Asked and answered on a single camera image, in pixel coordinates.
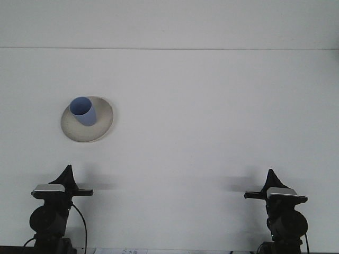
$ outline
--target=cup on plate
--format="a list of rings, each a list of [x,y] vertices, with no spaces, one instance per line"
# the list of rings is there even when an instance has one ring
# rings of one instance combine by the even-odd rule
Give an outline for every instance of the cup on plate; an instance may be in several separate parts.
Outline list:
[[[69,105],[71,114],[84,126],[96,123],[95,108],[87,97],[77,97]]]

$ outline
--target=blue cup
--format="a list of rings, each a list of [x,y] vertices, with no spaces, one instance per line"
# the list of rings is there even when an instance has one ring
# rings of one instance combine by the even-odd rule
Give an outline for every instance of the blue cup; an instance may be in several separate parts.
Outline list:
[[[94,106],[87,97],[77,97],[69,105],[72,115],[84,126],[91,126],[96,123]]]

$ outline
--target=cup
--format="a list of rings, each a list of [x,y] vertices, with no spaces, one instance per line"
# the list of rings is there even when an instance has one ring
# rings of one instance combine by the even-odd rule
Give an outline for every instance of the cup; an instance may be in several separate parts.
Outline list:
[[[69,111],[84,126],[96,123],[94,106],[87,97],[77,97],[69,105]]]

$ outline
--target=white plate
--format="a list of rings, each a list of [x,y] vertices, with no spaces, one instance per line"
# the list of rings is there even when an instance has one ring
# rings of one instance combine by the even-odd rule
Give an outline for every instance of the white plate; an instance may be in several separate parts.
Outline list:
[[[103,98],[88,97],[96,112],[96,123],[92,126],[84,126],[75,119],[69,111],[69,107],[64,110],[61,117],[61,128],[64,134],[77,142],[95,141],[110,129],[113,122],[113,109],[111,105]]]

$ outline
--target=plate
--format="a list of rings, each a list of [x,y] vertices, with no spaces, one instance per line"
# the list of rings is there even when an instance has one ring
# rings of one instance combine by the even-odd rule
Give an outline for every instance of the plate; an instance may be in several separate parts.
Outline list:
[[[92,126],[84,126],[75,119],[69,111],[69,106],[61,117],[61,129],[70,139],[77,142],[93,142],[104,136],[113,123],[113,109],[103,98],[88,97],[95,108],[96,123]]]

